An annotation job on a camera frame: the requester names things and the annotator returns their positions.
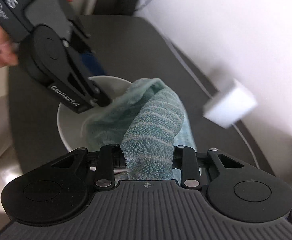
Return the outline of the white ceramic bowl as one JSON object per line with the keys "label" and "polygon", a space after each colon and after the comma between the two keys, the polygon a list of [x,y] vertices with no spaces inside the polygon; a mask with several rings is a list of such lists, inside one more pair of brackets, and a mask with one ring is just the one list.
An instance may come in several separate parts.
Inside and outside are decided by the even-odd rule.
{"label": "white ceramic bowl", "polygon": [[[89,78],[101,87],[112,100],[123,95],[131,82],[114,76],[92,76]],[[74,113],[63,104],[57,111],[57,127],[65,148],[71,152],[76,148],[85,147],[89,151],[98,151],[99,147],[88,143],[87,123],[98,118],[109,106],[96,106],[84,113]]]}

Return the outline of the white sponge block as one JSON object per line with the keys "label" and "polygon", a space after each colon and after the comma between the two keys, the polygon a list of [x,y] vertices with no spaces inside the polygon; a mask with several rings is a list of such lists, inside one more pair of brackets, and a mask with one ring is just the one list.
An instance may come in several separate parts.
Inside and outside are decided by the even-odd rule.
{"label": "white sponge block", "polygon": [[203,117],[220,127],[230,128],[257,105],[253,93],[233,79],[203,106]]}

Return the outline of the teal striped microfiber cloth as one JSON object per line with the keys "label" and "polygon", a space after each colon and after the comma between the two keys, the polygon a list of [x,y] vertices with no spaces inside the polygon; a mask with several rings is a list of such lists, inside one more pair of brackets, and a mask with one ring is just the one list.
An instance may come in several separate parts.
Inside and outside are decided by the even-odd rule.
{"label": "teal striped microfiber cloth", "polygon": [[187,111],[162,80],[139,79],[101,113],[82,125],[89,151],[118,144],[126,170],[119,180],[181,179],[173,168],[175,146],[196,149]]}

